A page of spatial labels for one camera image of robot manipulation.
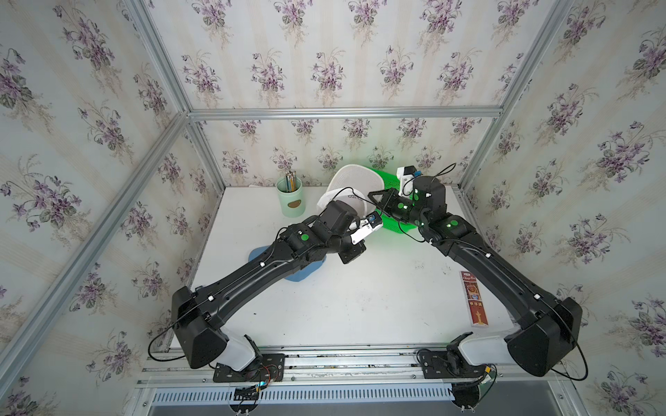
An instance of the white plastic part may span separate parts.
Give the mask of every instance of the white plastic part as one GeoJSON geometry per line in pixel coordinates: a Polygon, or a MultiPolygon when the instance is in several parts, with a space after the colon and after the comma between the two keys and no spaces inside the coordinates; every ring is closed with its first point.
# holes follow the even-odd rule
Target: white plastic part
{"type": "Polygon", "coordinates": [[[512,334],[516,328],[501,332],[473,333],[460,342],[460,353],[471,365],[515,364],[504,337],[512,334]]]}
{"type": "Polygon", "coordinates": [[[398,195],[400,196],[407,196],[412,194],[412,184],[414,181],[412,181],[414,175],[405,175],[405,166],[398,168],[398,171],[396,172],[396,176],[398,177],[398,180],[400,181],[400,187],[398,188],[398,195]]]}
{"type": "Polygon", "coordinates": [[[234,371],[242,371],[255,357],[252,344],[250,344],[247,338],[233,332],[231,329],[222,326],[220,330],[229,340],[226,343],[224,351],[222,351],[213,363],[228,365],[234,371]]]}
{"type": "Polygon", "coordinates": [[[358,244],[359,241],[363,240],[365,237],[369,236],[373,231],[379,230],[381,227],[383,227],[384,224],[376,224],[374,228],[372,227],[372,224],[370,221],[367,219],[363,218],[360,221],[360,226],[358,227],[358,230],[356,230],[352,235],[352,244],[358,244]]]}

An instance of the metal bar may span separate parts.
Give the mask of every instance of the metal bar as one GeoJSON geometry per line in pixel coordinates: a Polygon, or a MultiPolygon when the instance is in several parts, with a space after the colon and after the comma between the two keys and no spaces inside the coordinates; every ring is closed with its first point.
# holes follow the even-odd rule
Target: metal bar
{"type": "Polygon", "coordinates": [[[127,9],[132,22],[141,35],[146,52],[148,52],[155,70],[165,83],[165,89],[171,96],[172,103],[178,111],[190,110],[192,106],[178,81],[177,72],[171,65],[167,50],[157,33],[155,23],[145,2],[143,0],[127,0],[127,9]]]}
{"type": "Polygon", "coordinates": [[[148,184],[162,157],[171,148],[186,122],[185,112],[178,113],[171,120],[135,173],[127,180],[97,222],[95,229],[69,259],[64,270],[39,300],[9,345],[0,353],[0,397],[6,395],[42,346],[51,328],[60,318],[66,303],[79,287],[81,279],[109,245],[120,223],[148,184]]]}
{"type": "Polygon", "coordinates": [[[220,166],[217,164],[217,160],[215,160],[215,156],[213,156],[208,139],[206,138],[203,131],[201,131],[201,127],[199,127],[199,125],[195,122],[190,121],[187,126],[185,126],[185,128],[187,129],[187,133],[192,138],[192,143],[194,144],[194,148],[196,149],[199,158],[205,165],[208,174],[212,178],[215,190],[218,192],[218,194],[221,195],[224,193],[226,186],[224,185],[224,180],[222,179],[222,171],[220,170],[220,166]]]}
{"type": "Polygon", "coordinates": [[[558,0],[553,4],[553,7],[551,7],[548,16],[541,26],[541,30],[539,30],[535,41],[532,43],[529,52],[525,56],[524,64],[513,78],[509,91],[502,101],[501,106],[504,109],[504,112],[499,115],[490,125],[490,128],[486,130],[486,135],[482,139],[474,157],[470,160],[469,167],[460,180],[460,188],[463,190],[469,190],[472,180],[481,170],[481,165],[486,159],[490,149],[492,149],[496,138],[499,136],[501,127],[509,118],[513,108],[520,99],[523,90],[527,86],[527,83],[536,71],[539,62],[543,59],[550,43],[557,35],[559,26],[567,18],[567,14],[569,13],[572,4],[573,0],[558,0]]]}
{"type": "Polygon", "coordinates": [[[497,117],[500,106],[337,107],[337,108],[197,108],[193,121],[277,120],[294,118],[497,117]]]}

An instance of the ventilation grille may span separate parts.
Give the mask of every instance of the ventilation grille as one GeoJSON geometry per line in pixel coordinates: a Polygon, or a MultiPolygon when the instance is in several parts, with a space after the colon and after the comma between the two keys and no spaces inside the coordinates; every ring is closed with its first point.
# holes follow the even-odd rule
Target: ventilation grille
{"type": "MultiPolygon", "coordinates": [[[[157,389],[154,406],[237,404],[235,387],[157,389]]],[[[369,403],[387,401],[452,401],[448,383],[363,384],[322,386],[271,385],[262,390],[258,403],[369,403]]]]}

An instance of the purple flower pattern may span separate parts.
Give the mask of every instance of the purple flower pattern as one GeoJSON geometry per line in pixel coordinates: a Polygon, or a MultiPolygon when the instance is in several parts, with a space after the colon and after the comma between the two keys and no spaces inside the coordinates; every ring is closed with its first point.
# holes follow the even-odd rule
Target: purple flower pattern
{"type": "Polygon", "coordinates": [[[488,241],[490,248],[499,253],[501,251],[501,245],[504,244],[504,241],[502,241],[501,238],[500,227],[495,225],[493,228],[488,228],[484,234],[486,235],[486,241],[488,241]]]}
{"type": "Polygon", "coordinates": [[[608,219],[601,214],[592,221],[581,217],[578,223],[569,225],[573,236],[568,238],[562,236],[557,241],[557,245],[561,247],[553,257],[562,257],[561,263],[571,264],[576,268],[578,260],[583,264],[589,264],[596,258],[603,261],[606,254],[611,251],[613,239],[631,241],[625,234],[627,230],[609,227],[607,223],[608,219]]]}
{"type": "MultiPolygon", "coordinates": [[[[0,299],[4,298],[7,289],[0,286],[0,293],[0,299]]],[[[23,296],[19,296],[14,302],[0,306],[0,343],[9,343],[25,322],[26,313],[17,311],[22,301],[23,296]]]]}
{"type": "Polygon", "coordinates": [[[157,248],[155,246],[157,224],[151,224],[151,221],[153,216],[148,212],[147,205],[137,201],[136,206],[129,210],[127,218],[121,224],[121,231],[125,233],[128,241],[136,236],[143,250],[148,250],[148,246],[157,248]]]}
{"type": "Polygon", "coordinates": [[[243,141],[245,143],[249,142],[250,146],[254,146],[260,140],[256,128],[261,124],[261,120],[237,120],[233,124],[240,132],[240,136],[243,137],[243,141]]]}
{"type": "Polygon", "coordinates": [[[49,107],[37,102],[42,95],[33,93],[28,88],[25,77],[20,75],[21,65],[24,64],[25,59],[16,49],[7,50],[0,66],[0,104],[11,110],[7,114],[9,118],[20,118],[27,130],[33,131],[31,124],[36,116],[50,133],[53,117],[47,112],[49,107]]]}
{"type": "Polygon", "coordinates": [[[635,100],[639,95],[649,94],[646,86],[656,85],[657,75],[662,69],[666,69],[666,26],[645,32],[642,36],[647,36],[648,39],[644,39],[638,48],[641,58],[638,58],[631,68],[625,69],[625,77],[617,83],[618,87],[629,87],[629,92],[620,97],[620,100],[635,100]]]}
{"type": "Polygon", "coordinates": [[[102,283],[102,278],[99,277],[99,263],[95,263],[95,270],[88,273],[83,284],[79,286],[77,293],[75,293],[69,311],[75,312],[81,310],[81,306],[91,310],[89,315],[99,312],[104,315],[104,306],[111,303],[116,306],[118,293],[115,290],[115,285],[109,287],[102,283]]]}
{"type": "Polygon", "coordinates": [[[562,186],[569,183],[567,178],[562,177],[562,163],[557,163],[556,159],[551,159],[546,166],[537,166],[537,172],[534,175],[534,182],[529,186],[525,195],[529,196],[527,204],[540,205],[543,197],[562,193],[562,186]]]}
{"type": "Polygon", "coordinates": [[[509,256],[515,259],[523,257],[526,253],[534,253],[538,256],[541,253],[541,247],[546,245],[540,236],[541,226],[537,225],[536,221],[527,225],[520,224],[518,237],[512,244],[513,253],[509,256]]]}
{"type": "Polygon", "coordinates": [[[416,155],[416,166],[423,174],[428,174],[430,168],[442,159],[442,154],[438,150],[434,150],[432,146],[423,146],[421,153],[416,155]]]}
{"type": "Polygon", "coordinates": [[[53,11],[65,24],[64,39],[72,44],[74,59],[88,59],[93,67],[93,78],[102,91],[108,87],[118,96],[118,92],[123,90],[119,77],[121,70],[111,64],[115,56],[107,45],[108,37],[101,32],[95,22],[88,19],[85,13],[74,7],[72,1],[67,1],[66,4],[66,6],[57,5],[53,11]]]}
{"type": "Polygon", "coordinates": [[[398,144],[402,150],[411,148],[418,138],[423,134],[426,128],[426,120],[424,118],[403,118],[398,124],[401,135],[398,137],[398,144]]]}
{"type": "Polygon", "coordinates": [[[192,180],[192,190],[198,192],[202,198],[207,200],[206,171],[202,168],[190,169],[190,180],[192,180]]]}
{"type": "Polygon", "coordinates": [[[323,52],[317,52],[317,63],[312,67],[312,80],[319,83],[314,95],[322,100],[322,106],[332,106],[335,99],[339,97],[338,91],[342,89],[342,79],[345,77],[339,58],[344,51],[333,49],[326,56],[323,52]]]}
{"type": "Polygon", "coordinates": [[[185,241],[190,241],[192,238],[192,228],[187,222],[187,218],[185,218],[184,206],[177,206],[174,210],[168,210],[166,222],[171,225],[171,234],[181,236],[185,241]]]}
{"type": "Polygon", "coordinates": [[[394,98],[402,91],[402,79],[407,71],[414,69],[414,62],[410,53],[403,53],[398,45],[393,49],[390,45],[386,49],[386,58],[377,64],[379,72],[384,76],[382,93],[388,95],[388,100],[394,98]]]}
{"type": "Polygon", "coordinates": [[[284,147],[274,147],[273,155],[270,157],[270,160],[276,165],[280,172],[288,172],[292,170],[292,166],[294,166],[294,162],[296,162],[298,158],[294,156],[294,152],[291,150],[286,150],[284,147]]]}
{"type": "Polygon", "coordinates": [[[467,81],[472,78],[474,71],[472,57],[479,52],[470,49],[465,55],[461,55],[460,52],[451,54],[451,61],[442,67],[442,73],[437,78],[444,83],[435,94],[435,99],[440,101],[440,105],[449,105],[460,98],[460,92],[467,88],[467,81]]]}
{"type": "Polygon", "coordinates": [[[145,111],[153,111],[155,123],[161,128],[166,128],[171,119],[171,111],[167,110],[164,89],[149,71],[150,64],[143,63],[141,73],[134,75],[134,82],[139,86],[139,99],[142,100],[145,111]]]}
{"type": "Polygon", "coordinates": [[[331,146],[322,147],[319,156],[317,156],[317,162],[322,165],[323,170],[329,173],[335,172],[338,167],[338,163],[340,163],[343,159],[344,157],[340,154],[340,152],[334,150],[331,146]]]}
{"type": "Polygon", "coordinates": [[[171,310],[167,309],[165,312],[160,314],[156,321],[151,323],[151,330],[146,332],[148,339],[152,340],[155,338],[155,335],[165,331],[162,335],[158,336],[153,342],[151,352],[160,352],[164,351],[168,346],[165,344],[165,341],[170,339],[173,335],[173,329],[166,330],[171,326],[171,310]]]}
{"type": "Polygon", "coordinates": [[[498,46],[508,42],[514,34],[514,29],[518,27],[518,21],[529,6],[536,6],[539,0],[502,0],[498,3],[498,23],[493,25],[492,38],[499,38],[498,46]]]}
{"type": "Polygon", "coordinates": [[[197,15],[202,16],[204,29],[208,32],[208,37],[211,41],[215,39],[220,41],[222,48],[229,43],[231,37],[227,32],[229,27],[224,20],[227,7],[231,7],[231,0],[198,0],[192,2],[192,10],[197,15]]]}
{"type": "Polygon", "coordinates": [[[374,19],[377,15],[380,5],[386,6],[388,0],[357,0],[347,3],[349,11],[354,14],[354,39],[356,36],[363,38],[363,45],[372,39],[375,35],[373,28],[375,27],[374,19]]]}
{"type": "Polygon", "coordinates": [[[581,327],[586,327],[589,325],[589,318],[593,317],[596,319],[594,316],[594,313],[589,310],[589,308],[585,305],[587,301],[589,300],[589,295],[590,293],[586,293],[585,288],[581,284],[575,284],[571,287],[567,287],[561,283],[557,284],[558,288],[557,291],[555,292],[555,296],[559,300],[564,300],[566,298],[571,298],[576,301],[577,304],[580,305],[581,309],[583,310],[583,316],[581,317],[581,327]]]}
{"type": "Polygon", "coordinates": [[[660,415],[655,406],[659,392],[650,391],[645,374],[627,374],[611,365],[606,378],[607,381],[594,382],[594,390],[599,396],[594,405],[599,411],[607,415],[611,411],[630,416],[660,415]]]}
{"type": "Polygon", "coordinates": [[[361,144],[365,144],[364,138],[368,137],[370,129],[370,120],[367,118],[345,118],[342,130],[347,132],[344,138],[344,145],[349,146],[349,150],[358,150],[361,144]]]}
{"type": "Polygon", "coordinates": [[[368,156],[368,161],[373,169],[384,169],[389,160],[393,160],[391,150],[385,150],[383,146],[375,146],[372,149],[372,154],[368,156]]]}
{"type": "Polygon", "coordinates": [[[280,51],[272,49],[268,50],[265,57],[260,53],[252,54],[252,59],[255,61],[252,64],[252,81],[261,85],[259,98],[265,100],[269,108],[279,106],[280,99],[283,98],[280,91],[284,91],[285,76],[275,60],[280,54],[280,51]]]}
{"type": "Polygon", "coordinates": [[[302,143],[305,146],[312,143],[312,140],[314,139],[314,136],[312,136],[312,129],[314,128],[315,123],[319,123],[318,118],[291,120],[291,125],[296,128],[296,137],[298,137],[298,141],[301,142],[302,140],[302,143]]]}
{"type": "Polygon", "coordinates": [[[454,117],[451,119],[451,125],[454,133],[451,135],[451,143],[454,145],[462,143],[468,136],[468,133],[475,125],[481,123],[480,118],[474,117],[454,117]]]}
{"type": "Polygon", "coordinates": [[[71,247],[71,240],[85,241],[93,225],[87,220],[90,210],[82,211],[81,199],[72,194],[72,182],[62,181],[58,176],[33,172],[39,165],[37,155],[31,155],[25,165],[19,158],[18,171],[21,180],[6,181],[0,185],[0,192],[11,199],[22,200],[13,204],[14,215],[9,220],[24,220],[29,232],[34,232],[41,224],[49,223],[53,233],[51,239],[64,247],[71,247]]]}
{"type": "Polygon", "coordinates": [[[492,195],[488,200],[488,208],[490,208],[488,215],[493,216],[500,208],[509,208],[511,206],[509,201],[513,197],[509,194],[510,190],[511,186],[506,183],[506,180],[501,181],[493,187],[492,195]]]}
{"type": "Polygon", "coordinates": [[[174,195],[182,195],[185,187],[184,176],[180,174],[178,158],[173,153],[165,156],[163,163],[157,168],[157,173],[160,175],[162,183],[169,182],[174,195]]]}
{"type": "Polygon", "coordinates": [[[454,31],[455,20],[462,14],[461,6],[462,0],[426,0],[421,20],[427,21],[428,27],[421,32],[418,41],[424,56],[436,53],[442,43],[447,43],[444,35],[454,31]]]}
{"type": "Polygon", "coordinates": [[[518,150],[523,136],[518,134],[519,125],[515,120],[511,120],[507,128],[503,128],[499,134],[499,142],[495,148],[494,155],[498,158],[494,163],[502,163],[506,160],[509,152],[518,150]]]}
{"type": "Polygon", "coordinates": [[[245,174],[248,173],[248,164],[242,157],[242,150],[222,151],[222,167],[229,169],[231,182],[235,185],[245,183],[245,174]]]}
{"type": "Polygon", "coordinates": [[[498,81],[501,82],[501,88],[498,88],[495,90],[495,95],[493,96],[493,101],[497,104],[500,105],[504,96],[506,95],[507,90],[509,89],[509,86],[511,85],[511,82],[513,81],[513,76],[515,75],[515,72],[518,70],[518,67],[520,66],[520,59],[524,56],[524,53],[519,53],[515,57],[515,62],[509,64],[508,67],[504,69],[504,73],[501,75],[500,78],[498,78],[498,81]]]}
{"type": "Polygon", "coordinates": [[[202,233],[208,230],[208,228],[210,227],[211,220],[212,216],[209,213],[204,212],[201,218],[199,218],[199,220],[196,222],[197,224],[199,224],[200,226],[199,229],[201,230],[202,233]]]}
{"type": "Polygon", "coordinates": [[[606,334],[616,339],[615,344],[625,351],[634,350],[643,359],[644,352],[651,352],[655,358],[666,356],[666,310],[664,301],[648,295],[643,300],[632,300],[635,313],[630,317],[620,312],[609,317],[617,322],[606,334]]]}
{"type": "Polygon", "coordinates": [[[466,192],[466,196],[472,209],[475,211],[479,209],[479,197],[476,196],[476,186],[472,186],[470,190],[466,192]]]}
{"type": "Polygon", "coordinates": [[[118,111],[111,110],[104,103],[97,108],[93,103],[88,104],[85,110],[79,108],[79,115],[88,125],[88,140],[106,145],[111,151],[111,156],[118,159],[120,163],[134,164],[132,144],[121,131],[119,124],[121,115],[118,111]]]}
{"type": "Polygon", "coordinates": [[[294,44],[297,45],[303,42],[305,33],[303,28],[303,16],[305,16],[305,9],[307,6],[313,6],[312,0],[281,0],[273,3],[273,7],[278,13],[282,13],[282,30],[284,31],[285,40],[289,36],[294,38],[294,44]]]}
{"type": "Polygon", "coordinates": [[[565,136],[569,127],[576,127],[578,119],[583,115],[585,100],[593,100],[599,95],[592,88],[580,90],[578,85],[571,84],[566,93],[557,96],[549,106],[550,117],[542,120],[536,131],[539,133],[537,142],[542,146],[557,144],[555,135],[565,136]]]}
{"type": "Polygon", "coordinates": [[[113,375],[124,378],[131,373],[132,364],[139,364],[140,355],[127,345],[126,336],[125,331],[120,331],[117,335],[113,335],[112,331],[107,344],[92,352],[93,360],[85,368],[89,373],[95,374],[95,384],[98,387],[100,382],[110,380],[113,375]]]}
{"type": "Polygon", "coordinates": [[[168,296],[168,283],[160,276],[159,266],[158,262],[148,260],[144,268],[135,270],[132,286],[139,289],[139,299],[152,296],[154,300],[162,300],[168,296]]]}
{"type": "Polygon", "coordinates": [[[555,48],[555,54],[559,54],[555,65],[560,62],[564,63],[573,57],[574,52],[580,48],[578,43],[582,38],[587,36],[587,33],[594,28],[600,28],[603,22],[606,21],[604,15],[606,12],[605,3],[594,0],[591,7],[587,3],[589,1],[581,0],[571,8],[567,16],[567,30],[564,31],[562,38],[557,41],[557,47],[555,48]]]}
{"type": "Polygon", "coordinates": [[[183,284],[188,284],[190,282],[190,276],[192,275],[192,269],[194,268],[194,258],[187,257],[185,251],[182,252],[180,256],[180,266],[176,269],[176,274],[180,278],[180,282],[183,284]]]}
{"type": "Polygon", "coordinates": [[[216,108],[217,101],[221,98],[217,95],[220,89],[220,77],[213,68],[211,68],[206,59],[210,53],[199,51],[194,58],[190,55],[183,55],[182,59],[185,65],[182,73],[185,75],[185,83],[196,86],[196,97],[208,108],[216,108]]]}
{"type": "Polygon", "coordinates": [[[666,130],[643,133],[645,125],[634,121],[626,132],[616,132],[608,140],[598,144],[602,157],[590,159],[580,169],[585,173],[579,186],[586,185],[588,190],[595,191],[608,188],[609,181],[621,184],[629,174],[643,173],[645,163],[650,160],[650,152],[654,140],[658,138],[666,144],[666,130]]]}
{"type": "Polygon", "coordinates": [[[21,377],[19,379],[19,386],[21,390],[11,390],[5,402],[6,416],[50,416],[56,413],[60,403],[55,403],[56,395],[44,394],[41,399],[33,399],[32,395],[23,389],[30,377],[21,377]]]}

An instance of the black cable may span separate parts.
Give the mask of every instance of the black cable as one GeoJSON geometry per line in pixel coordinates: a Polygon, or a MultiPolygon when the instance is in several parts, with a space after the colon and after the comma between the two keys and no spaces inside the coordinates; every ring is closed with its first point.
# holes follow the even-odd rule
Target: black cable
{"type": "Polygon", "coordinates": [[[483,400],[484,397],[486,395],[488,395],[488,393],[490,392],[490,389],[492,389],[493,386],[495,385],[495,380],[498,379],[498,368],[497,368],[497,366],[495,364],[491,364],[491,366],[495,369],[495,377],[493,377],[493,382],[490,383],[490,387],[488,387],[488,390],[486,390],[484,395],[482,395],[481,398],[479,399],[479,401],[477,401],[476,404],[474,405],[474,409],[476,409],[476,407],[479,405],[479,403],[481,403],[481,400],[483,400]]]}

